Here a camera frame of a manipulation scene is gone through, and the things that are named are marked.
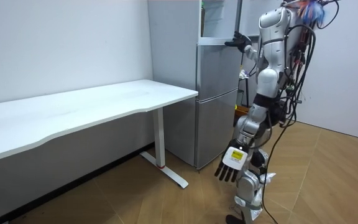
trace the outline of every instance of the door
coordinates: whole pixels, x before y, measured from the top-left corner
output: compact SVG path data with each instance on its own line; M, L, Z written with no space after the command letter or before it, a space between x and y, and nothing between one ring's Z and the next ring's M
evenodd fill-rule
M197 91L203 102L238 88L241 53L225 45L198 46Z
M233 133L237 89L218 98L197 103L196 168L222 153Z

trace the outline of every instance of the wooden floor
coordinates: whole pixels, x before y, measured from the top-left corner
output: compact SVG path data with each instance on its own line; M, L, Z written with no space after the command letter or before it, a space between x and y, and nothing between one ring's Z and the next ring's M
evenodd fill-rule
M225 224L227 214L236 215L236 190L214 177L219 161L197 172L167 154L169 168L189 182L182 190L138 156L11 223ZM279 224L358 223L358 138L296 123L277 145L269 172L277 176L266 206ZM262 213L255 223L273 221Z

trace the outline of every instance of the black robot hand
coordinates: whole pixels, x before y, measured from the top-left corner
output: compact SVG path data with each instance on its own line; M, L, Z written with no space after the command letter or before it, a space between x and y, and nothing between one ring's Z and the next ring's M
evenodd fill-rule
M227 41L224 43L224 45L228 47L237 47L242 53L245 53L245 47L250 44L252 44L251 40L237 31L234 32L232 41Z

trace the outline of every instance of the white wall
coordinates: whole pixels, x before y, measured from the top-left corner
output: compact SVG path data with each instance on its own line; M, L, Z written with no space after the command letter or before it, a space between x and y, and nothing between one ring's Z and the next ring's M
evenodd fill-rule
M354 1L339 3L337 19L327 29L316 30L316 48L297 115L298 121L358 137L358 4L355 10ZM330 20L336 6L325 8ZM252 101L256 83L250 83Z
M146 0L0 0L0 101L152 78Z
M147 1L0 0L0 102L142 78L152 79ZM153 138L141 113L1 159L0 216Z

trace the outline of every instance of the label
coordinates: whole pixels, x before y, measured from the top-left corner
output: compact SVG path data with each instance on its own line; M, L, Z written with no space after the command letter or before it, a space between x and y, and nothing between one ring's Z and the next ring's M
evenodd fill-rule
M241 160L243 156L244 156L243 153L239 151L233 151L233 153L231 154L231 157L237 160Z

